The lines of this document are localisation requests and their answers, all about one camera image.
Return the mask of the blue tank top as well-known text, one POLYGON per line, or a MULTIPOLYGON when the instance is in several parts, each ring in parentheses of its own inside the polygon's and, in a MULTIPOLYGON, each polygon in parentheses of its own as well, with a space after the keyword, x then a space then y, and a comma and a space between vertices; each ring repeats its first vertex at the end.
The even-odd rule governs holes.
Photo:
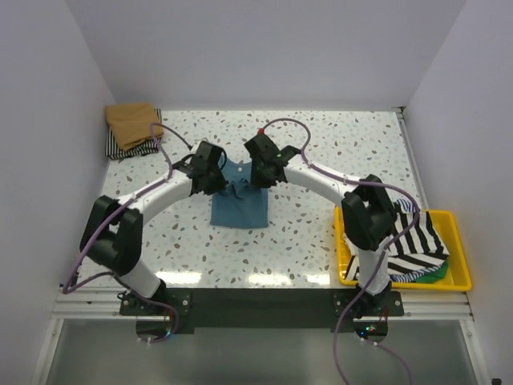
POLYGON ((228 184, 212 196, 210 225, 232 229, 269 226, 269 193, 251 183, 252 163, 227 160, 222 173, 228 184))

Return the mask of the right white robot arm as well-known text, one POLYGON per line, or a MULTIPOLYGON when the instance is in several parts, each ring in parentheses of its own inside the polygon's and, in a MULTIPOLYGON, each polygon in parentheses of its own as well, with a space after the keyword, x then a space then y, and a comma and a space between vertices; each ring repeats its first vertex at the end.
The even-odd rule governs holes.
POLYGON ((345 235, 359 256, 357 295, 359 310, 374 315, 386 304, 383 292, 390 287, 386 243, 392 239, 397 219, 381 180, 369 175, 359 179, 305 159, 293 146, 279 149, 264 133, 244 144, 252 160, 251 184, 271 188, 279 183, 295 184, 333 202, 342 211, 345 235))

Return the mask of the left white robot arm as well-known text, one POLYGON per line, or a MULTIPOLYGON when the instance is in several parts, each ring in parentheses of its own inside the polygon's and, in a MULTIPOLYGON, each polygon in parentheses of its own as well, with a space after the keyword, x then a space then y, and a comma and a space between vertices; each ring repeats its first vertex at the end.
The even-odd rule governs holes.
POLYGON ((164 281, 142 261, 144 226, 169 206, 197 193, 212 195, 227 185, 222 167, 228 157, 223 148, 205 140, 161 177, 131 194, 106 195, 93 204, 80 242, 80 257, 107 268, 132 293, 147 314, 160 313, 169 302, 164 281))

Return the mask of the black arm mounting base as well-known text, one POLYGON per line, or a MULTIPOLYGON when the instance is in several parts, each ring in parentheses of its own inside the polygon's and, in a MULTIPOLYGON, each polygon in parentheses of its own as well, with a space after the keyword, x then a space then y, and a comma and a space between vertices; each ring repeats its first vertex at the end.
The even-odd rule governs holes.
POLYGON ((386 336, 390 317, 401 317, 399 292, 351 303, 357 289, 189 289, 168 288, 161 298, 118 294, 119 313, 135 318, 141 338, 161 340, 200 328, 329 329, 386 336))

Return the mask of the folded tan tank top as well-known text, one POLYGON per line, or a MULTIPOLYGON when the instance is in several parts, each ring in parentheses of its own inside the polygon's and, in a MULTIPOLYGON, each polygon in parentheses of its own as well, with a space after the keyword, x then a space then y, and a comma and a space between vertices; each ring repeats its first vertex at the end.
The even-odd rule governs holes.
POLYGON ((124 151, 152 140, 150 125, 160 123, 151 103, 107 105, 105 117, 117 145, 124 151))

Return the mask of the folded thin-striped tank top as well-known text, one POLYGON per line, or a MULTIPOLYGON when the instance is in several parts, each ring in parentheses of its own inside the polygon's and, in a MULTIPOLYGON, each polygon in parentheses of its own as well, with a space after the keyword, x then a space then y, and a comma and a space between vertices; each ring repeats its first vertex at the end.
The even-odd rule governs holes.
MULTIPOLYGON (((160 109, 155 108, 158 116, 161 119, 160 109)), ((122 150, 116 143, 110 127, 107 129, 107 142, 105 147, 105 157, 109 160, 122 160, 134 156, 146 156, 159 151, 158 145, 152 140, 148 140, 128 151, 122 150)))

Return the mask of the navy white striped tank top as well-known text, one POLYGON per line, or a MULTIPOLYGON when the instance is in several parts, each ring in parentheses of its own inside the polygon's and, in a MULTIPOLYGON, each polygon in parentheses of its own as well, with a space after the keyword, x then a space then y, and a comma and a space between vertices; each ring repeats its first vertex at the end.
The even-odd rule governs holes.
POLYGON ((422 210, 414 202, 407 198, 398 198, 394 202, 394 209, 399 213, 411 215, 422 212, 422 210))

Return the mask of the black white striped tank top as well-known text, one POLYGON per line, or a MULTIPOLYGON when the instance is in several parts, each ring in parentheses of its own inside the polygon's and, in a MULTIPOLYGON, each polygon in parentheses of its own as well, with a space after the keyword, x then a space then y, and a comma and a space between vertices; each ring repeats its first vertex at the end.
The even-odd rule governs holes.
POLYGON ((391 276, 438 267, 448 257, 448 248, 434 228, 430 214, 421 212, 415 226, 389 248, 387 273, 391 276))

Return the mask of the green tank top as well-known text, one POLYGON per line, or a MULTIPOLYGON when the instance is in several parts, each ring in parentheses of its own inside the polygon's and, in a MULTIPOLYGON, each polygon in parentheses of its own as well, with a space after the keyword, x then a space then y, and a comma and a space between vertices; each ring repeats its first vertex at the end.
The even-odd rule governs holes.
POLYGON ((398 283, 426 283, 433 284, 441 281, 446 276, 449 268, 449 262, 444 261, 440 266, 434 268, 425 268, 406 274, 392 274, 390 276, 393 282, 398 283))

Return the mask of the yellow plastic bin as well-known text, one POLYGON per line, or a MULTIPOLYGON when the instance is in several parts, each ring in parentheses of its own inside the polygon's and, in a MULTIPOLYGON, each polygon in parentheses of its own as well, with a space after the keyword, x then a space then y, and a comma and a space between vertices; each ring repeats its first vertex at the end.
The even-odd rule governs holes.
MULTIPOLYGON (((445 210, 427 210, 434 228, 448 248, 448 269, 443 279, 435 283, 399 283, 394 282, 394 290, 431 290, 443 292, 467 292, 472 288, 471 275, 461 242, 454 214, 445 210)), ((349 242, 345 239, 342 211, 335 207, 333 228, 337 249, 337 275, 343 286, 356 286, 356 279, 346 278, 352 257, 349 242)))

